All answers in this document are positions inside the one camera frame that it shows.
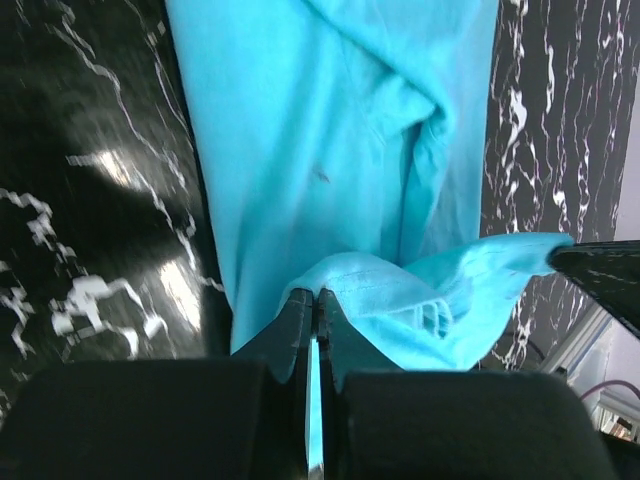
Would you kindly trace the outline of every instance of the black marble table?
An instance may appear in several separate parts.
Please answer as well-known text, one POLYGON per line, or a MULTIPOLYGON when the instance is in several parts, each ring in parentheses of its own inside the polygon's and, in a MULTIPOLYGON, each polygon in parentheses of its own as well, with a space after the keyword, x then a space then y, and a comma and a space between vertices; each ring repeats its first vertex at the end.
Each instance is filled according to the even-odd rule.
MULTIPOLYGON (((631 1, 502 2, 483 234, 612 238, 640 42, 631 1)), ((48 365, 225 353, 163 2, 0 2, 0 40, 0 421, 48 365)), ((587 303, 559 277, 533 282, 483 364, 535 365, 587 303)))

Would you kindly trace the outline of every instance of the folded fabric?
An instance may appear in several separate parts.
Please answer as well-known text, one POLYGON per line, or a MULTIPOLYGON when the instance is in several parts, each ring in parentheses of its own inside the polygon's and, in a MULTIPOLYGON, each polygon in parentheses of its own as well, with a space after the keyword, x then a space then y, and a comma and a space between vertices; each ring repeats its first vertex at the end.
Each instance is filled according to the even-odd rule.
MULTIPOLYGON (((468 369, 490 350, 570 243, 478 240, 497 4, 168 0, 232 351, 294 287, 333 289, 403 368, 468 369)), ((310 466, 316 361, 312 375, 310 466)))

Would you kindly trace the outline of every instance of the blue towel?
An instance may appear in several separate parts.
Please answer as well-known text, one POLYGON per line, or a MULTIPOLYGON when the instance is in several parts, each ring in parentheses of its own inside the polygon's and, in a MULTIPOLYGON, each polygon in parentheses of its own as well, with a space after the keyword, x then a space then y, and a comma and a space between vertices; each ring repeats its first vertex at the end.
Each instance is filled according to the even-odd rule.
POLYGON ((327 287, 401 367, 465 370, 550 272, 564 235, 478 240, 497 5, 168 0, 232 351, 327 287))

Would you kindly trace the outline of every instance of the cable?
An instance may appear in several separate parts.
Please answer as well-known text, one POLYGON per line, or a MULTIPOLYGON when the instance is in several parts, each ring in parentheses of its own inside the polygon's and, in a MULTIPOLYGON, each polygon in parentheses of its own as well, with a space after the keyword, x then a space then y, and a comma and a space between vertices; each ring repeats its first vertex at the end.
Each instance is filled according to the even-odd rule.
POLYGON ((609 385, 618 385, 620 387, 626 387, 629 390, 631 390, 636 397, 638 397, 638 400, 640 400, 640 389, 636 387, 634 384, 627 382, 626 380, 607 380, 604 382, 600 382, 597 385, 594 385, 593 387, 591 387, 586 392, 584 392, 580 396, 580 400, 584 400, 592 393, 598 392, 603 388, 608 387, 609 385))
MULTIPOLYGON (((502 334, 503 337, 506 337, 507 335, 511 336, 511 337, 515 337, 515 332, 512 332, 511 330, 507 330, 506 332, 504 332, 502 334)), ((538 357, 540 357, 540 361, 545 359, 545 354, 542 353, 542 349, 540 347, 538 347, 535 343, 533 343, 531 340, 527 339, 527 347, 531 347, 531 350, 533 350, 538 357)))

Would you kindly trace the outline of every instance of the marble surface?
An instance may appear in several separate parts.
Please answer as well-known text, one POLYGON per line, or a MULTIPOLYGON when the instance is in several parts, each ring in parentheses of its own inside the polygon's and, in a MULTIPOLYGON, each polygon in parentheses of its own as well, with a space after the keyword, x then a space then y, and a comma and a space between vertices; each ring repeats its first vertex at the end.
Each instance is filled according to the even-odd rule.
MULTIPOLYGON (((607 240, 640 5, 550 5, 500 7, 482 233, 607 240)), ((225 353, 167 28, 160 0, 0 2, 0 422, 48 365, 225 353)), ((484 365, 535 365, 587 303, 559 277, 533 282, 484 365)))
POLYGON ((47 365, 228 348, 164 15, 0 3, 0 418, 47 365))
MULTIPOLYGON (((640 2, 501 2, 482 234, 613 240, 639 62, 640 2)), ((535 368, 591 302, 560 275, 533 280, 482 365, 535 368)))

